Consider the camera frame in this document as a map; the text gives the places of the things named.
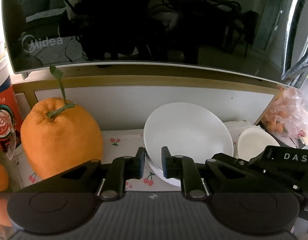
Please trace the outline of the cream bowl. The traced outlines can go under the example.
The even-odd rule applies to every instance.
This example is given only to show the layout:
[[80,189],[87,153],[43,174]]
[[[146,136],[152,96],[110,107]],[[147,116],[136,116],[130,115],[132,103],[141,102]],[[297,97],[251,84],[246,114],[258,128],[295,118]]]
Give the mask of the cream bowl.
[[236,157],[249,161],[262,153],[266,146],[279,146],[279,143],[261,128],[248,128],[239,136]]

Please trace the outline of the white bowl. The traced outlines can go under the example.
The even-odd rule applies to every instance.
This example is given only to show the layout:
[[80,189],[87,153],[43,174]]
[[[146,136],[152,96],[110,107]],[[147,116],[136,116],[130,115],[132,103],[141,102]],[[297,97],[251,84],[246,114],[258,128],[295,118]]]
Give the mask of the white bowl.
[[168,103],[154,110],[143,136],[153,172],[176,187],[181,186],[178,179],[163,176],[162,147],[168,147],[172,155],[184,155],[201,164],[217,153],[234,156],[233,140],[224,123],[211,111],[191,103]]

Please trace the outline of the plastic bag of snacks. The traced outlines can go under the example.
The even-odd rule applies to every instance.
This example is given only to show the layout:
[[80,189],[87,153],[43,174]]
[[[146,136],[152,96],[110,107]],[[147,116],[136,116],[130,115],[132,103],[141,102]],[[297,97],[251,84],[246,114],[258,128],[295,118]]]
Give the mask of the plastic bag of snacks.
[[294,87],[282,87],[261,122],[268,132],[280,137],[308,139],[308,95]]

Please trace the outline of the large orange on table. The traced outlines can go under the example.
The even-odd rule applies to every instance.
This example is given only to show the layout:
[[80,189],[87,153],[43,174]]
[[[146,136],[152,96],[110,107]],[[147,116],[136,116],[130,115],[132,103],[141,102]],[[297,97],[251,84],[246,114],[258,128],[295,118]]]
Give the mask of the large orange on table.
[[65,95],[36,103],[21,125],[20,137],[28,162],[41,179],[104,157],[97,122]]

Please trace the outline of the glass jar of kumquats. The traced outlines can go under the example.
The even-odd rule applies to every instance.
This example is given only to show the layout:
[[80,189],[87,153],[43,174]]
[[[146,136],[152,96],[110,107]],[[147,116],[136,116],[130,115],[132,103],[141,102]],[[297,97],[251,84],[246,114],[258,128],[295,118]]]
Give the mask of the glass jar of kumquats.
[[6,168],[9,176],[9,186],[3,193],[16,192],[21,188],[21,179],[13,159],[17,137],[8,113],[0,109],[0,162]]

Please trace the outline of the red white paper cup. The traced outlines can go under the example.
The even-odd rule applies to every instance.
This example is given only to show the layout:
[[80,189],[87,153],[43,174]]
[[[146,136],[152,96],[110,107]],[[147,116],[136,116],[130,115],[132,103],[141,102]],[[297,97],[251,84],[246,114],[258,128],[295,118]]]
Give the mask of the red white paper cup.
[[0,40],[0,151],[7,153],[15,140],[13,155],[23,150],[20,140],[20,127],[23,122],[8,70],[5,44]]

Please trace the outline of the black Midea microwave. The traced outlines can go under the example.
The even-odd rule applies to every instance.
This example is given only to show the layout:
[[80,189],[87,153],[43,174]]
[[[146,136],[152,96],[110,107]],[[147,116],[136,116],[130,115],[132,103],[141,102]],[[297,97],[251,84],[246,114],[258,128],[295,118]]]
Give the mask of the black Midea microwave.
[[16,73],[69,64],[217,69],[301,87],[308,0],[2,0]]

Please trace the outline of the white shelf with wood frame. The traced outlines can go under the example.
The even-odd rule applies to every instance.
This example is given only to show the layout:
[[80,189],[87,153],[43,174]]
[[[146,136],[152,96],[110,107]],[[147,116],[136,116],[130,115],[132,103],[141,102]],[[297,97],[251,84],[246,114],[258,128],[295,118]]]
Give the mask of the white shelf with wood frame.
[[256,124],[279,95],[274,81],[215,69],[73,64],[61,70],[66,97],[104,131],[143,128],[155,109],[172,102],[204,107],[224,122]]

